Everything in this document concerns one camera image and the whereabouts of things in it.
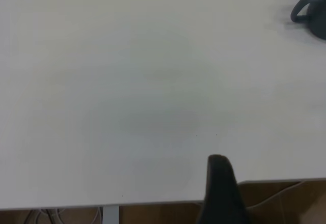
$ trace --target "white cable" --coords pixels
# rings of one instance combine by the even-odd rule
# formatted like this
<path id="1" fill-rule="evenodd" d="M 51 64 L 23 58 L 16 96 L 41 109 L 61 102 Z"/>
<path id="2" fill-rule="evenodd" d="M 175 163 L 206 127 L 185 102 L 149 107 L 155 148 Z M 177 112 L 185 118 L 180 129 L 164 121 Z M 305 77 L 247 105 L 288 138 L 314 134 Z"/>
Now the white cable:
<path id="1" fill-rule="evenodd" d="M 100 224 L 102 224 L 103 215 L 102 215 L 101 207 L 98 207 L 98 210 L 100 212 Z"/>
<path id="2" fill-rule="evenodd" d="M 94 216 L 94 218 L 93 218 L 91 224 L 94 224 L 94 222 L 95 222 L 96 219 L 97 219 L 98 214 L 100 214 L 100 218 L 101 218 L 100 208 L 97 208 L 96 214 L 95 214 L 95 216 Z"/>
<path id="3" fill-rule="evenodd" d="M 100 216 L 100 224 L 102 224 L 101 209 L 100 209 L 100 207 L 97 208 L 96 214 L 95 214 L 95 216 L 94 216 L 94 218 L 93 218 L 91 224 L 94 224 L 94 223 L 95 223 L 98 214 L 99 214 L 99 216 Z M 65 223 L 62 221 L 61 217 L 60 217 L 60 212 L 58 211 L 58 209 L 56 209 L 55 215 L 57 216 L 57 219 L 59 220 L 59 223 L 60 223 L 60 224 L 65 224 Z"/>
<path id="4" fill-rule="evenodd" d="M 34 218 L 34 224 L 38 224 L 38 221 L 39 221 L 39 217 L 40 217 L 40 214 L 41 214 L 41 212 L 39 211 L 39 212 L 37 212 L 37 214 L 36 214 L 36 216 L 35 216 L 35 218 Z"/>
<path id="5" fill-rule="evenodd" d="M 301 184 L 303 184 L 303 183 L 305 183 L 305 181 L 302 181 L 302 182 L 296 183 L 296 184 L 294 184 L 294 185 L 292 185 L 292 186 L 286 187 L 286 188 L 284 188 L 283 190 L 281 190 L 281 191 L 275 193 L 274 195 L 270 196 L 269 198 L 265 199 L 264 201 L 262 201 L 262 202 L 260 202 L 260 203 L 258 203 L 258 204 L 256 204 L 256 205 L 248 206 L 247 209 L 253 209 L 253 208 L 256 208 L 256 207 L 258 207 L 258 206 L 260 206 L 260 205 L 263 205 L 263 204 L 265 204 L 266 202 L 268 202 L 268 201 L 270 201 L 271 199 L 273 199 L 274 197 L 276 197 L 276 196 L 278 196 L 278 195 L 280 195 L 280 194 L 286 192 L 287 190 L 290 190 L 290 189 L 292 189 L 292 188 L 298 187 L 299 185 L 301 185 Z"/>
<path id="6" fill-rule="evenodd" d="M 58 209 L 56 209 L 55 211 L 56 213 L 56 216 L 57 216 L 57 219 L 59 220 L 60 224 L 64 224 L 64 222 L 62 221 L 61 217 L 60 217 L 60 212 L 58 211 Z"/>
<path id="7" fill-rule="evenodd" d="M 59 211 L 59 214 L 61 214 L 62 212 L 64 212 L 66 209 L 61 209 L 60 211 Z M 46 215 L 47 216 L 47 213 L 46 212 L 44 212 L 44 210 L 42 210 L 42 209 L 39 209 L 39 212 L 41 213 L 41 214 L 43 214 L 43 215 Z"/>

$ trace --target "white desk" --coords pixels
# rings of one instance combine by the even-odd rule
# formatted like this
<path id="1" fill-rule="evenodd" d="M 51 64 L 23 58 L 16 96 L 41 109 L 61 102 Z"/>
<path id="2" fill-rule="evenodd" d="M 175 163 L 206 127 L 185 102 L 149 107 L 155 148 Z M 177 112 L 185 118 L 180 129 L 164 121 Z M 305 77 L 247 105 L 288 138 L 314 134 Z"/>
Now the white desk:
<path id="1" fill-rule="evenodd" d="M 326 176 L 326 43 L 298 0 L 0 0 L 0 208 L 195 201 Z"/>

